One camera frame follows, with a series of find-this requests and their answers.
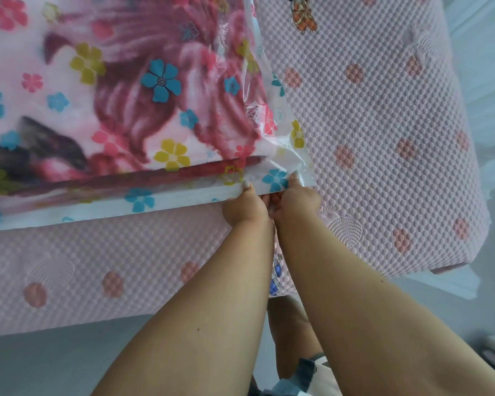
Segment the hand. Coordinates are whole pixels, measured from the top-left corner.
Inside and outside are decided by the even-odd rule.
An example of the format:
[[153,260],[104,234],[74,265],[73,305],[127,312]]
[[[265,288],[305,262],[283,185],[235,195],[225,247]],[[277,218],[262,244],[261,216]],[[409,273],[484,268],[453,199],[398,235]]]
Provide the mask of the hand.
[[288,184],[289,187],[284,192],[270,195],[275,223],[278,224],[284,217],[294,214],[316,215],[321,206],[321,196],[315,190],[302,186],[295,172],[291,174]]
[[236,199],[228,199],[222,206],[222,213],[227,223],[231,226],[239,222],[255,221],[269,222],[268,201],[260,199],[255,188],[249,182],[244,182],[244,191]]

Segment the shorts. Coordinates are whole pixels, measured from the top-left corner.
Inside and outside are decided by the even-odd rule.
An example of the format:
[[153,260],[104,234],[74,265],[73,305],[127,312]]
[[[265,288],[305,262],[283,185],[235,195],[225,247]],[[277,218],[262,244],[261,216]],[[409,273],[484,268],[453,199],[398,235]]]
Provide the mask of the shorts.
[[247,396],[342,396],[334,373],[323,353],[299,359],[289,379],[281,379],[272,390],[261,391],[250,385]]

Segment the vacuum storage bag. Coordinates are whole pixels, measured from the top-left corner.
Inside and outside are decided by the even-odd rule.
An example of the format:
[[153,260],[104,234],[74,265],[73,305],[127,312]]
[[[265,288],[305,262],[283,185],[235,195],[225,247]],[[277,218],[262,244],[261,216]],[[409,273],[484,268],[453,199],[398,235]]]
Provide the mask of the vacuum storage bag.
[[315,184],[253,0],[0,0],[0,229],[277,192],[293,171]]

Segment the quilted mattress cover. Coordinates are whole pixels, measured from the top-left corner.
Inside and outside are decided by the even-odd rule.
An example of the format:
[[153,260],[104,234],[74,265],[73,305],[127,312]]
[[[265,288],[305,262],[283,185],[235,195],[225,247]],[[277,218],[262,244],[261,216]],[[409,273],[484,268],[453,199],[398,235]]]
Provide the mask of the quilted mattress cover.
[[[388,277],[472,261],[489,214],[441,0],[255,1],[330,230]],[[214,203],[1,231],[0,335],[154,313],[228,230]]]

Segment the forearm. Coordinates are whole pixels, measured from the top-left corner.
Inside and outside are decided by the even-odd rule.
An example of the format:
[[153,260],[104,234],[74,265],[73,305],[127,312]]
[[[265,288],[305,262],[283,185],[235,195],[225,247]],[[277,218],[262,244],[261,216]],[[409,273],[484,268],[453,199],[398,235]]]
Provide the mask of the forearm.
[[274,227],[241,222],[132,339],[94,395],[248,390],[262,334]]
[[313,214],[277,225],[284,259],[344,394],[495,394],[495,372]]

